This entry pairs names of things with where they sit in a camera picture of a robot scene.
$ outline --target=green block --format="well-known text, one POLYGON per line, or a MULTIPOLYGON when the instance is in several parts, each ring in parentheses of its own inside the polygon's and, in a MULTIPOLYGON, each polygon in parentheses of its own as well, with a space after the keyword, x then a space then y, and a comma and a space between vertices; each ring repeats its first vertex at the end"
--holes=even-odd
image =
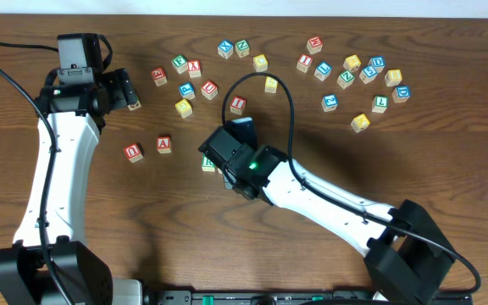
POLYGON ((248 48, 250 48, 250 45, 247 44, 247 41, 244 39, 244 40, 241 40, 239 42, 236 43, 236 47, 238 47, 238 49, 240 51, 244 51, 248 48))
POLYGON ((214 297, 202 297, 202 305, 214 305, 214 297))
POLYGON ((212 161, 208 160, 205 155, 202 156, 202 170, 216 171, 216 165, 214 165, 212 161))
POLYGON ((176 68, 179 68, 182 64, 187 64, 187 60, 182 55, 178 55, 173 58, 173 65, 176 68))
POLYGON ((387 103, 388 102, 389 102, 389 98, 382 97, 382 96, 376 96, 374 105, 377 106, 377 107, 387 108, 387 103))
POLYGON ((344 72, 342 72, 342 74, 340 74, 340 77, 345 82, 350 82, 350 81, 352 81, 352 79, 355 78, 355 76, 353 76, 352 72, 350 72, 350 71, 344 71, 344 72))

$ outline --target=yellow block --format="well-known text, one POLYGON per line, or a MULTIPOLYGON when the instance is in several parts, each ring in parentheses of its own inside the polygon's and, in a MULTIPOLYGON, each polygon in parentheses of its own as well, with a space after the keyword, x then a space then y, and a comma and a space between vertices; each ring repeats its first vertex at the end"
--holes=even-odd
POLYGON ((267 80, 264 82, 264 86, 269 88, 276 88, 278 87, 278 81, 273 79, 272 77, 267 76, 267 80))
POLYGON ((346 61, 344 62, 344 68, 350 72, 357 71, 360 66, 361 61, 359 60, 359 57, 357 57, 357 55, 347 57, 346 61))
POLYGON ((178 110, 179 114, 183 114, 184 112, 191 109, 191 105, 187 102, 187 100, 185 98, 183 100, 177 102, 175 106, 176 106, 176 110, 178 110))
POLYGON ((267 58, 261 54, 253 58, 253 65, 255 66, 255 69, 260 72, 260 70, 265 70, 265 68, 269 66, 269 62, 267 61, 267 58))
POLYGON ((402 80, 402 73, 399 69, 387 71, 389 80, 402 80))
POLYGON ((267 80, 264 82, 264 91, 268 93, 276 93, 276 88, 278 88, 278 81, 267 76, 267 80))
POLYGON ((367 129, 370 125, 369 119, 367 119, 366 115, 361 114, 355 117, 352 121, 352 127, 355 130, 355 132, 361 132, 365 129, 367 129))

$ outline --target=blue block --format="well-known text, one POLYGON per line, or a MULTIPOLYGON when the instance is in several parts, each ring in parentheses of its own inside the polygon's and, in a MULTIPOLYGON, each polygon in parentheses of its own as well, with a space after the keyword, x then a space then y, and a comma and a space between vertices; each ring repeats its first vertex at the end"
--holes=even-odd
POLYGON ((334 94, 324 96, 323 99, 325 100, 325 105, 327 105, 327 107, 338 105, 338 99, 334 94))
POLYGON ((328 74, 331 70, 332 67, 330 66, 330 64, 327 64, 326 62, 321 62, 321 64, 319 64, 318 66, 318 71, 323 75, 328 74))
POLYGON ((192 92, 193 92, 193 87, 191 86, 191 83, 185 83, 184 85, 180 86, 180 94, 182 96, 185 96, 186 94, 189 94, 192 92))
POLYGON ((398 95, 398 97, 410 97, 411 96, 410 87, 398 86, 396 88, 396 94, 398 95))
POLYGON ((385 60, 383 56, 372 57, 372 66, 375 68, 385 67, 385 60))
POLYGON ((376 69, 372 68, 371 66, 364 68, 363 72, 367 75, 367 77, 372 77, 378 74, 378 71, 376 71, 376 69))
POLYGON ((233 47, 233 44, 230 43, 230 41, 225 39, 219 44, 218 47, 222 49, 225 53, 227 53, 233 47))

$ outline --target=black bracket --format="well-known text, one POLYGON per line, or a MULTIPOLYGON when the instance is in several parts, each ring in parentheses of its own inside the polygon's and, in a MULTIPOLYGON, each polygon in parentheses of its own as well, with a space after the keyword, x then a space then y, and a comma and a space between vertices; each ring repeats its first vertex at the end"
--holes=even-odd
MULTIPOLYGON (((59 278, 77 304, 110 305, 112 275, 108 266, 79 241, 50 245, 59 278)), ((0 292, 8 304, 64 304, 44 265, 40 247, 19 243, 0 249, 0 292)))
MULTIPOLYGON (((453 250, 438 225, 417 203, 406 200, 399 209, 393 208, 389 214, 393 224, 453 250)), ((374 286, 393 302, 430 304, 455 263, 454 258, 440 248, 411 236, 406 236, 399 250, 395 251, 391 247, 395 236, 404 237, 387 228, 379 239, 371 238, 367 243, 370 252, 364 258, 364 263, 374 286)))

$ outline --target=wood grain surface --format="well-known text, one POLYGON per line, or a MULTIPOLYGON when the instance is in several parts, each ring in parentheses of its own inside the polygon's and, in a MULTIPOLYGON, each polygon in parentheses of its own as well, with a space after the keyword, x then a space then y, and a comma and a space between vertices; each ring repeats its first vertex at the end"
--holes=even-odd
MULTIPOLYGON (((220 124, 229 87, 253 72, 264 53, 269 72, 282 78, 296 103, 294 156, 316 175, 375 201, 423 205, 453 246, 483 277, 476 304, 488 304, 488 20, 221 18, 164 16, 0 15, 0 41, 56 46, 56 35, 103 33, 114 49, 110 69, 126 67, 142 108, 115 111, 94 153, 86 199, 88 247, 114 276, 144 279, 155 288, 197 290, 319 290, 371 288, 362 258, 339 237, 308 219, 226 191, 217 173, 203 173, 199 145, 220 124), (321 53, 304 74, 296 69, 306 39, 320 35, 321 53), (221 58, 222 39, 247 39, 250 56, 221 58), (191 79, 193 115, 175 110, 177 54, 199 59, 191 79), (372 114, 374 95, 391 95, 380 73, 342 90, 343 59, 385 57, 401 69, 413 96, 372 114), (322 60, 334 67, 321 82, 322 60), (169 83, 156 87, 150 71, 164 67, 169 83), (212 80, 212 101, 200 86, 212 80), (324 113, 320 101, 335 93, 340 106, 324 113), (355 134, 350 123, 365 113, 372 124, 355 134), (171 135, 173 152, 156 151, 156 137, 171 135), (123 148, 140 142, 145 158, 131 164, 123 148)), ((36 96, 55 53, 0 47, 0 67, 36 96)), ((288 104, 281 88, 263 92, 264 78, 247 80, 235 94, 247 98, 245 115, 260 141, 285 150, 288 104)), ((10 247, 25 212, 36 166, 37 119, 27 101, 0 78, 0 248, 10 247)), ((470 287, 456 263, 445 287, 470 287)))

